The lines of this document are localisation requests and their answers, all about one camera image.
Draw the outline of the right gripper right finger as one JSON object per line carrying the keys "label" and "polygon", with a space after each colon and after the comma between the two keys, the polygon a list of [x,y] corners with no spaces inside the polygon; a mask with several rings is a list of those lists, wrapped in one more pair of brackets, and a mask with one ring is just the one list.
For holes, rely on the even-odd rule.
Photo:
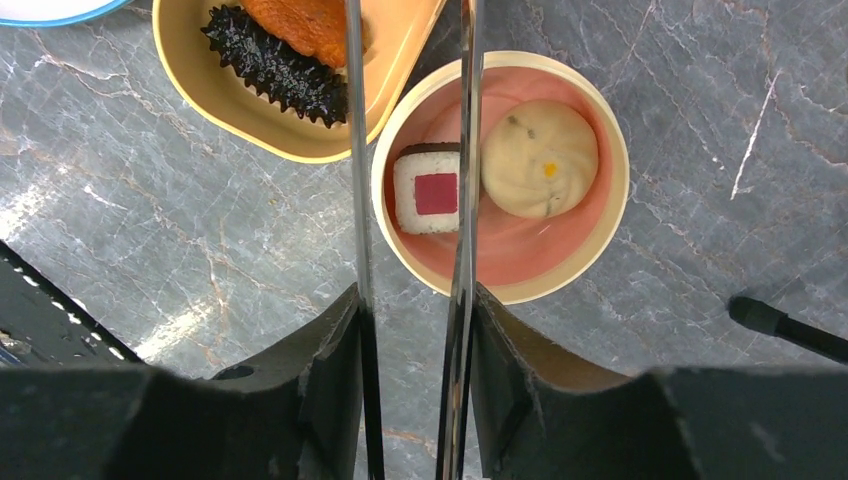
{"label": "right gripper right finger", "polygon": [[488,479],[843,479],[845,368],[657,367],[629,377],[479,288],[471,393]]}

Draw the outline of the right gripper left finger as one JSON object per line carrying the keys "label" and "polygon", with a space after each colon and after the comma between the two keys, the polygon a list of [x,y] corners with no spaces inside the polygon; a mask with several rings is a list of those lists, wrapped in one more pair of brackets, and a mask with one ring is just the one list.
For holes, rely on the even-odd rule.
{"label": "right gripper left finger", "polygon": [[5,368],[5,479],[349,479],[359,292],[210,379],[145,366]]}

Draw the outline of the metal serving tongs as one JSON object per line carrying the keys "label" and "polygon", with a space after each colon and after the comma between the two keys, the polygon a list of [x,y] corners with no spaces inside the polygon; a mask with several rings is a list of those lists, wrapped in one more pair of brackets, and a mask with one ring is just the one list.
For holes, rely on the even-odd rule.
{"label": "metal serving tongs", "polygon": [[[484,4],[461,4],[461,138],[459,171],[459,236],[451,283],[440,402],[436,476],[460,479],[464,470],[469,405],[472,326],[477,288],[477,226],[479,210],[481,81],[484,49]],[[369,168],[366,154],[365,90],[363,76],[361,5],[345,4],[348,121],[355,218],[358,314],[362,354],[363,405],[367,468],[371,479],[385,476],[378,349],[372,282],[372,237],[368,217]]]}

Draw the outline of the white steamed bun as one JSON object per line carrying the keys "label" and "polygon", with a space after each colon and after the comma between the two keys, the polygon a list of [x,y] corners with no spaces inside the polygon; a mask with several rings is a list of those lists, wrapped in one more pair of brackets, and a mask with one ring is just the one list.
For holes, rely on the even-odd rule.
{"label": "white steamed bun", "polygon": [[575,208],[599,169],[598,140],[575,109],[534,100],[510,109],[481,149],[481,181],[503,211],[546,219]]}

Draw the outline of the sushi piece red centre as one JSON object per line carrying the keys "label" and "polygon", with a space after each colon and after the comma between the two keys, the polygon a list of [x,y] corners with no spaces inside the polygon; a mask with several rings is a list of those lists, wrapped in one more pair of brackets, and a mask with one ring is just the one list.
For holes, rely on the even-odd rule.
{"label": "sushi piece red centre", "polygon": [[457,143],[420,143],[401,150],[393,166],[401,231],[424,235],[458,230],[459,161]]}

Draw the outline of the black sea cucumber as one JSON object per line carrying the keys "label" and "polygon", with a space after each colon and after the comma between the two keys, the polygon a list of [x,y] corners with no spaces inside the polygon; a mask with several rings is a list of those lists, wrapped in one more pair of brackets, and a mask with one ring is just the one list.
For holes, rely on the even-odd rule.
{"label": "black sea cucumber", "polygon": [[209,15],[200,31],[218,54],[219,66],[232,68],[257,96],[278,103],[281,112],[292,110],[298,118],[321,121],[328,129],[347,122],[348,87],[342,73],[296,52],[240,6],[222,4]]}

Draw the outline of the fried chicken nugget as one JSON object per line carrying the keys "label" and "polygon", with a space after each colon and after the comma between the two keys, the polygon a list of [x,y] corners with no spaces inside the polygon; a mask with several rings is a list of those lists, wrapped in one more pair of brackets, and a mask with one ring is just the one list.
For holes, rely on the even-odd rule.
{"label": "fried chicken nugget", "polygon": [[297,53],[336,70],[347,66],[343,0],[243,0],[241,6]]}

